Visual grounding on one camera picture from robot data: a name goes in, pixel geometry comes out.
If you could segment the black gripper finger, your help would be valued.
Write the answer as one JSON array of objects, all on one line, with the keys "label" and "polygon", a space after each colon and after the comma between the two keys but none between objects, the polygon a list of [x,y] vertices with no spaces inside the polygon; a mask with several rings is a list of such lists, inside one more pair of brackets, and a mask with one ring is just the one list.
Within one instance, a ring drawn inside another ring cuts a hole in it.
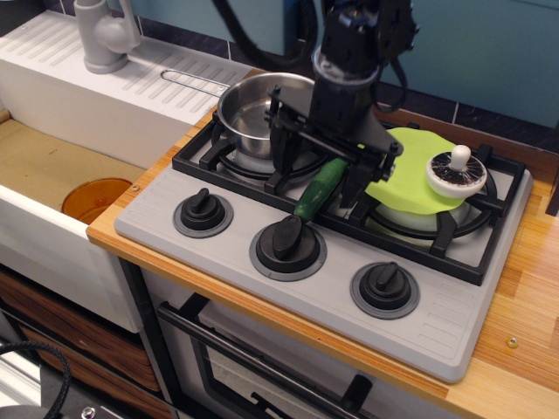
[{"label": "black gripper finger", "polygon": [[271,157],[275,171],[286,178],[303,150],[303,139],[298,131],[274,122],[270,133]]},{"label": "black gripper finger", "polygon": [[365,153],[349,166],[342,188],[341,208],[349,209],[354,206],[372,182],[383,179],[383,163],[383,155]]}]

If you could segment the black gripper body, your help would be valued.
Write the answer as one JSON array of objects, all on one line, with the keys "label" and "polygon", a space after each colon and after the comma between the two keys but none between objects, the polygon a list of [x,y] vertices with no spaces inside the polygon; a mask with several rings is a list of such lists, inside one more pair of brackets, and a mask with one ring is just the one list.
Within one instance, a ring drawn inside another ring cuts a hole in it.
[{"label": "black gripper body", "polygon": [[313,55],[314,90],[307,113],[278,88],[271,93],[267,120],[298,131],[303,140],[335,153],[349,166],[365,153],[384,157],[383,179],[390,179],[404,147],[383,128],[373,108],[376,83],[385,66],[375,48],[322,47]]}]

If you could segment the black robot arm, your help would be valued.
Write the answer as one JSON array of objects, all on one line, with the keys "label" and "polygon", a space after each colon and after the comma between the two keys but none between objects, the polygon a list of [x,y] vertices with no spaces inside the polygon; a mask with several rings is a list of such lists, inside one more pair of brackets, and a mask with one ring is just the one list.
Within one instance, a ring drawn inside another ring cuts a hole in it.
[{"label": "black robot arm", "polygon": [[418,26],[409,1],[336,1],[327,13],[320,47],[312,61],[311,92],[287,86],[270,89],[266,118],[271,156],[281,174],[290,171],[304,141],[348,163],[342,188],[343,208],[356,204],[371,182],[390,178],[404,151],[375,116],[399,105],[381,106],[376,87],[387,65],[407,80],[400,54],[413,45]]}]

